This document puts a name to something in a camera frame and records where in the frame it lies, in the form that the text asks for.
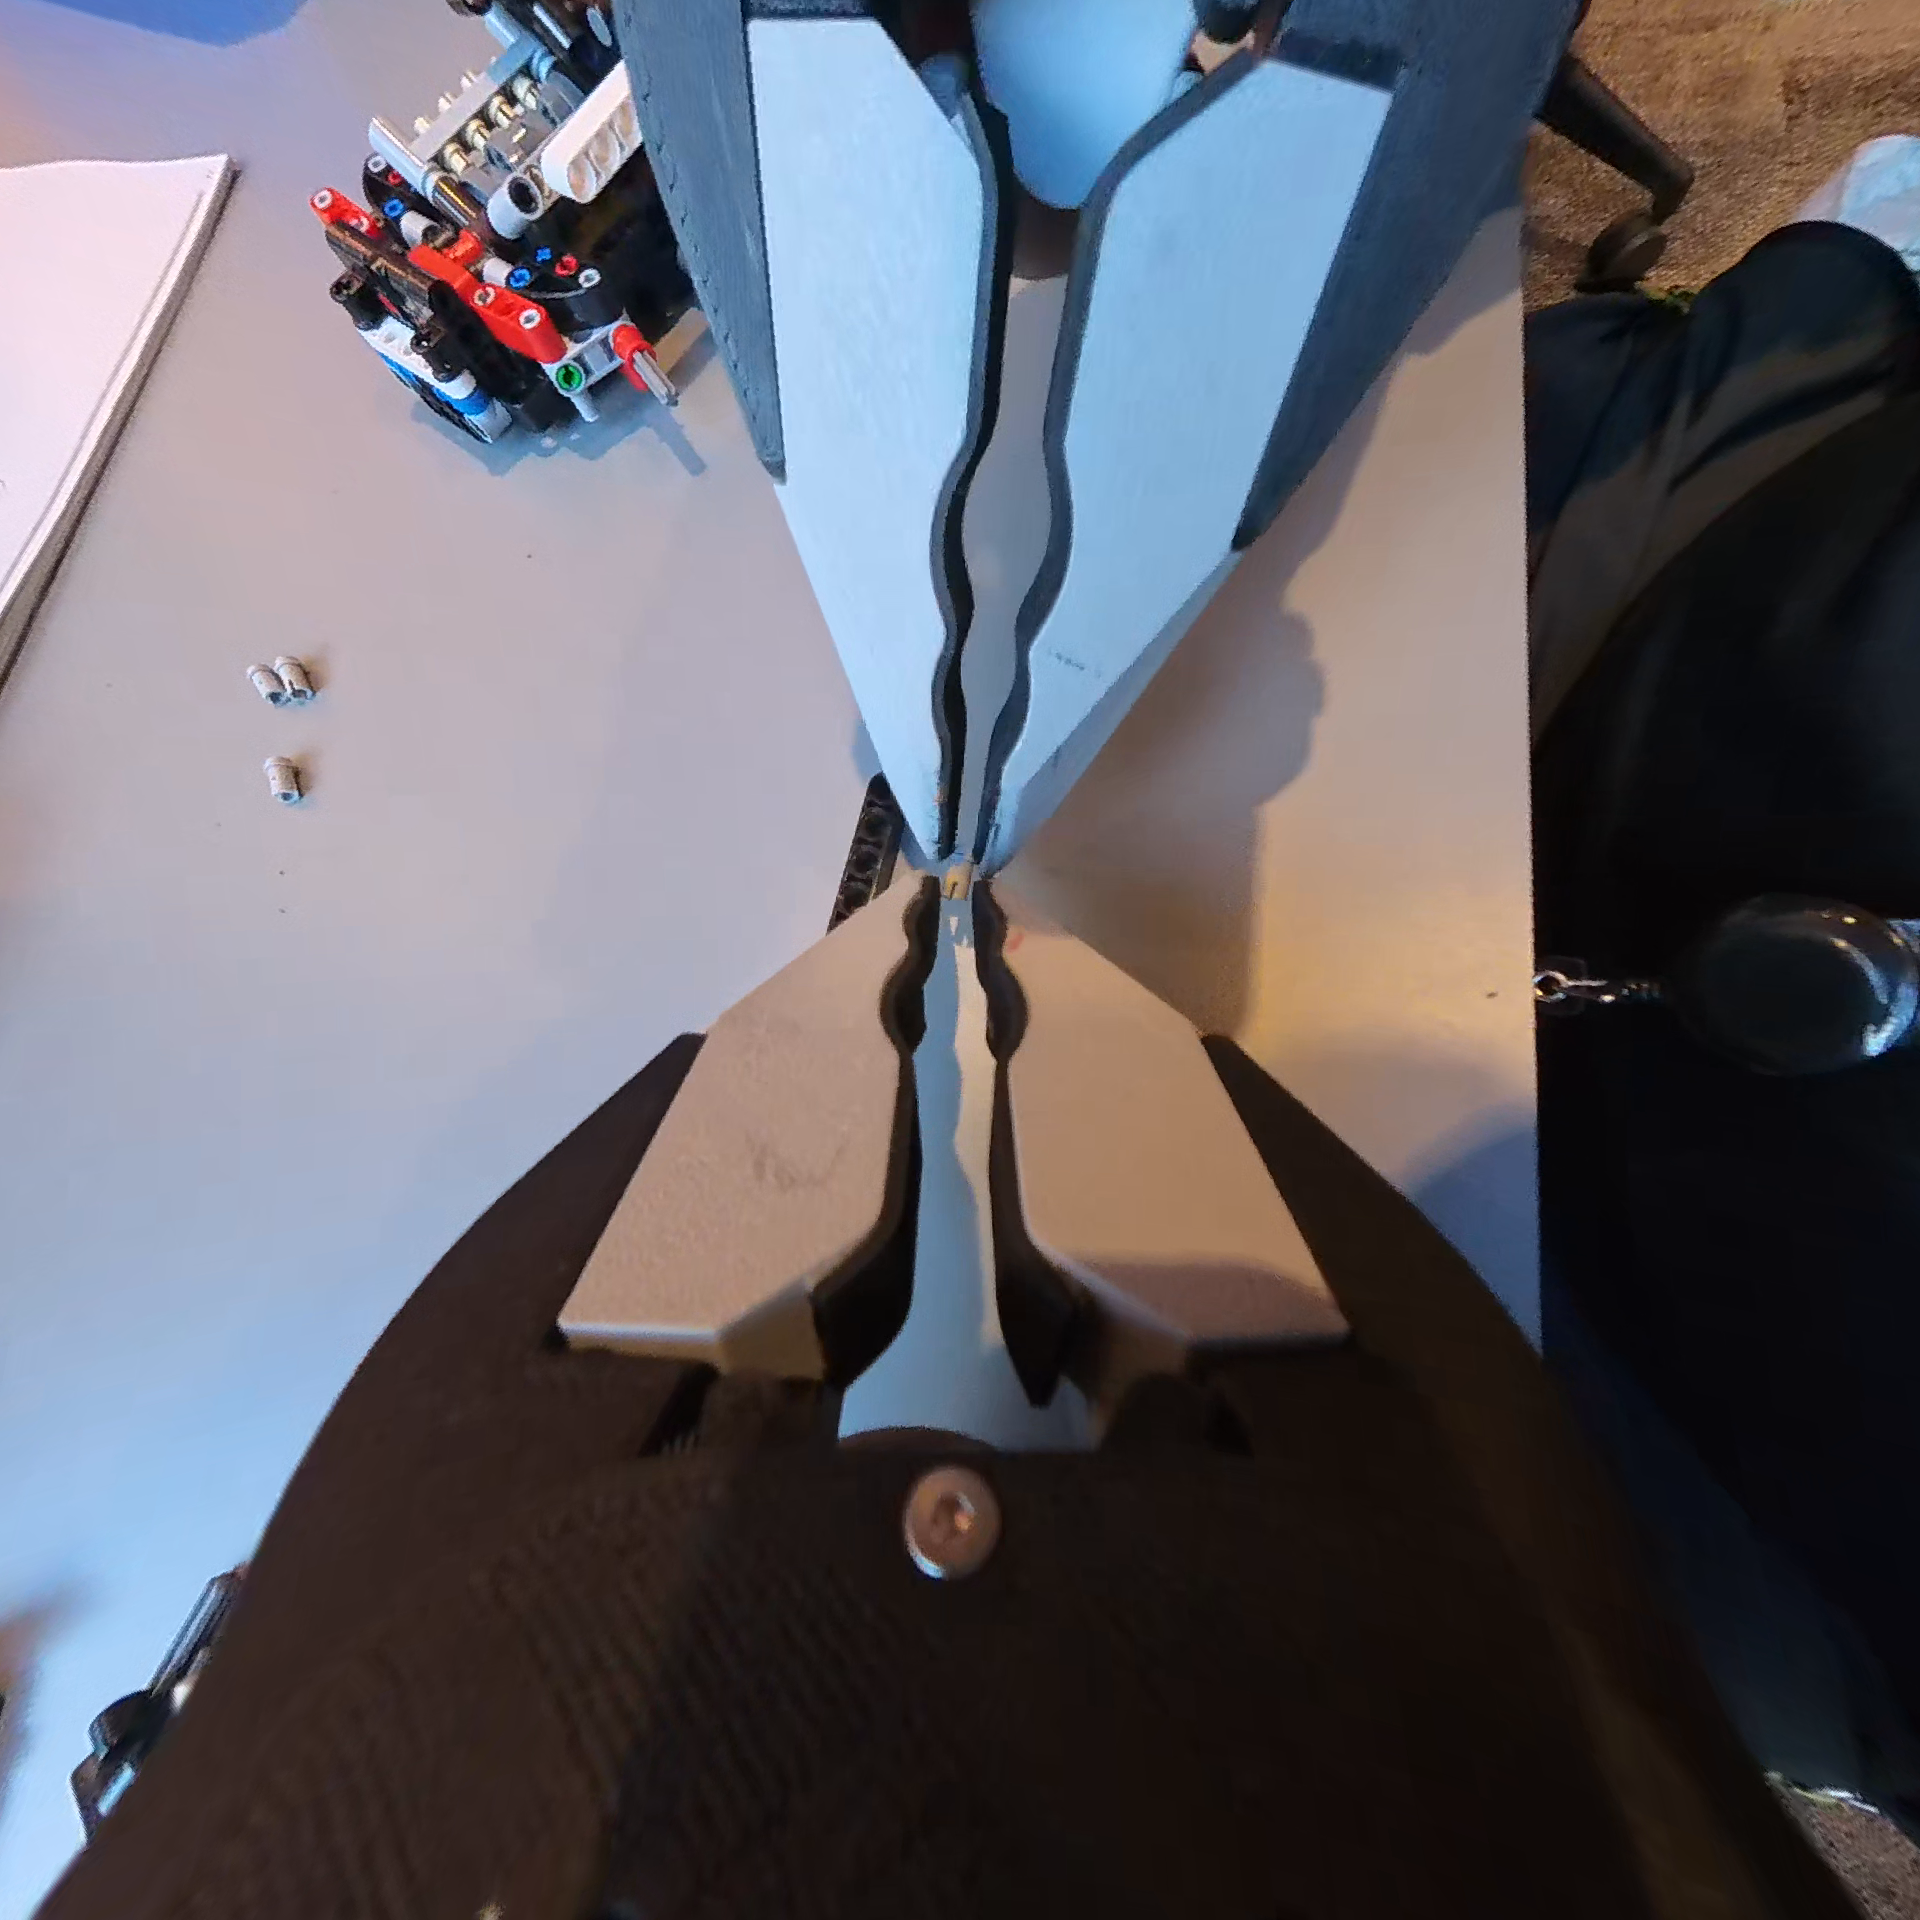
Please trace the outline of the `grey desk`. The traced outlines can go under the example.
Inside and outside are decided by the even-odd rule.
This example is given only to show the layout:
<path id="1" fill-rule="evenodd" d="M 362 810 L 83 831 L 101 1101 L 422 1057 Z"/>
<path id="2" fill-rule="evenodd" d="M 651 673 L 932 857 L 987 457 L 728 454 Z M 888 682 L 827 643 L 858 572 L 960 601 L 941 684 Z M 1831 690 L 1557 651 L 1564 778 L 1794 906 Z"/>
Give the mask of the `grey desk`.
<path id="1" fill-rule="evenodd" d="M 484 451 L 326 300 L 309 191 L 484 41 L 5 4 L 5 164 L 240 170 L 5 690 L 5 1574 L 251 1555 L 446 1247 L 827 923 L 872 757 L 701 333 Z M 1520 421 L 1502 207 L 1011 882 L 1536 1334 Z"/>

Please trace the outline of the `black badge reel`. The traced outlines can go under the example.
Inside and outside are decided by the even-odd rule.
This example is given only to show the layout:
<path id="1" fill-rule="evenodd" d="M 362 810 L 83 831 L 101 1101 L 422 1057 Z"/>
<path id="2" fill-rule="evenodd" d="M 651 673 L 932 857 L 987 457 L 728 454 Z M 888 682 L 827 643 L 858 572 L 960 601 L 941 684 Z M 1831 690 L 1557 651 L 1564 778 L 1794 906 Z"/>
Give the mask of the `black badge reel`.
<path id="1" fill-rule="evenodd" d="M 1773 1076 L 1846 1071 L 1918 1045 L 1918 921 L 1824 897 L 1756 897 L 1656 977 L 1538 963 L 1536 1010 L 1656 1010 L 1720 1058 Z"/>

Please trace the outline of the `partly built toy car chassis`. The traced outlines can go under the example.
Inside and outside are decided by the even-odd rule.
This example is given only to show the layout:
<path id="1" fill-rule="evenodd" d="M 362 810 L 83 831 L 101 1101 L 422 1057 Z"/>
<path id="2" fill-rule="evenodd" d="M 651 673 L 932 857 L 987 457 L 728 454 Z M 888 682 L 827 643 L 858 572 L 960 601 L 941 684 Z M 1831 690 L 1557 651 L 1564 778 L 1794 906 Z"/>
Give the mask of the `partly built toy car chassis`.
<path id="1" fill-rule="evenodd" d="M 330 297 L 398 382 L 468 441 L 602 415 L 616 382 L 671 410 L 661 337 L 694 311 L 614 7 L 451 4 L 492 55 L 432 113 L 368 121 L 359 186 L 309 205 Z"/>

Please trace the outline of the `black office chair base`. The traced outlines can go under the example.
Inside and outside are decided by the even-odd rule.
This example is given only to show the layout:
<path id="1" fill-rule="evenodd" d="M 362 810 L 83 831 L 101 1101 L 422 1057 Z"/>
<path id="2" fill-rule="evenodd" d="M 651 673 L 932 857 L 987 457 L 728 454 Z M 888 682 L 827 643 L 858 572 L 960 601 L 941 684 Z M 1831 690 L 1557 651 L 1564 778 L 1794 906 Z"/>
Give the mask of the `black office chair base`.
<path id="1" fill-rule="evenodd" d="M 1648 197 L 1591 239 L 1574 279 L 1587 297 L 1637 289 L 1664 258 L 1667 225 L 1686 202 L 1696 170 L 1574 53 L 1564 53 L 1533 118 Z"/>

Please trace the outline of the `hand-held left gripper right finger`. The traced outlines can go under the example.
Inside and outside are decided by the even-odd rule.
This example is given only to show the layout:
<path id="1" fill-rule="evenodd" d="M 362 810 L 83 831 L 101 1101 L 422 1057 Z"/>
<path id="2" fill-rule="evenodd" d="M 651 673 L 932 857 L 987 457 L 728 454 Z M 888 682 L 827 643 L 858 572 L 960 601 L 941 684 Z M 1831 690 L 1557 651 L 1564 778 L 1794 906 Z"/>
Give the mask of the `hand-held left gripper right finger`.
<path id="1" fill-rule="evenodd" d="M 1203 1033 L 1013 892 L 976 879 L 992 1053 L 998 1333 L 1026 1399 L 1318 1353 L 1351 1325 Z"/>

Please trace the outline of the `building instruction booklet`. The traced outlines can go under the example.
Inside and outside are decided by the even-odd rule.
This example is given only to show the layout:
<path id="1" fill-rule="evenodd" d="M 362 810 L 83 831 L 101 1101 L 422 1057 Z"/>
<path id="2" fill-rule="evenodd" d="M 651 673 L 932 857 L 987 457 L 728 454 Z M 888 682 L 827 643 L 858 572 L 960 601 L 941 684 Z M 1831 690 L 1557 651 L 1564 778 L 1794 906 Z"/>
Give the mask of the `building instruction booklet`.
<path id="1" fill-rule="evenodd" d="M 27 638 L 232 187 L 222 154 L 3 171 L 3 669 Z"/>

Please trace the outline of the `long black toy beam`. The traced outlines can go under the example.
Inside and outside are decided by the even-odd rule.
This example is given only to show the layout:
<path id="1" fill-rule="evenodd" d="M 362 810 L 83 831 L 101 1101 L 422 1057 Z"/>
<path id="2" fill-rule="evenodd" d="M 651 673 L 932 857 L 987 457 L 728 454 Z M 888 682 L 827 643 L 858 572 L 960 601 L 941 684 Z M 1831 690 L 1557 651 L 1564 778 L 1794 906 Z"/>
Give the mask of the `long black toy beam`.
<path id="1" fill-rule="evenodd" d="M 904 817 L 895 793 L 885 775 L 872 775 L 854 817 L 827 931 L 840 929 L 894 884 L 903 839 Z"/>

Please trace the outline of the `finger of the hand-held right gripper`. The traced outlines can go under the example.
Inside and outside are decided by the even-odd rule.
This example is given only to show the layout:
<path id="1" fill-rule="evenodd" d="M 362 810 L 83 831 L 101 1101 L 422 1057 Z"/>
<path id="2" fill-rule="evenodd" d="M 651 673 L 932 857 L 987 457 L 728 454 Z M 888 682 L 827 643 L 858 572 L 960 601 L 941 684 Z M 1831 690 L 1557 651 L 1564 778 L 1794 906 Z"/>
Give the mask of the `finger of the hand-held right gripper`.
<path id="1" fill-rule="evenodd" d="M 1357 62 L 1231 57 L 1094 181 L 1046 383 L 1048 531 L 992 732 L 981 870 L 1059 810 L 1236 566 L 1395 90 Z"/>
<path id="2" fill-rule="evenodd" d="M 752 17 L 788 532 L 903 823 L 952 853 L 963 518 L 998 410 L 1006 121 L 875 17 Z"/>

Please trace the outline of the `person's dark clothing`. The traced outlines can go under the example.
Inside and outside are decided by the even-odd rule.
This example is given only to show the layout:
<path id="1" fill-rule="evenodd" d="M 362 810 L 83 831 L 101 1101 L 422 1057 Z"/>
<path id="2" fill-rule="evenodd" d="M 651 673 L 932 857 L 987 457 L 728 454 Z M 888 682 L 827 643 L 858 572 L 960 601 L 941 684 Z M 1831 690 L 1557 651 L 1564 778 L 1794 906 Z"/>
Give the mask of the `person's dark clothing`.
<path id="1" fill-rule="evenodd" d="M 1915 276 L 1829 220 L 1527 323 L 1536 949 L 1915 918 Z M 1915 1833 L 1918 1068 L 1546 1015 L 1542 1334 L 1765 1769 Z"/>

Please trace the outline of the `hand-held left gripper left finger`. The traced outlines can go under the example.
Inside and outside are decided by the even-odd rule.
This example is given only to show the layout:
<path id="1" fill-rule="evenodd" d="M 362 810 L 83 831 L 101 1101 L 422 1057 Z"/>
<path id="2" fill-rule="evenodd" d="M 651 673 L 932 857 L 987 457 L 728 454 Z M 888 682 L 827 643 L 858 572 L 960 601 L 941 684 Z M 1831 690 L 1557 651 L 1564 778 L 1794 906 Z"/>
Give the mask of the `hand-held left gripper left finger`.
<path id="1" fill-rule="evenodd" d="M 575 1351 L 851 1385 L 915 1287 L 940 886 L 903 875 L 724 1010 L 560 1309 Z"/>

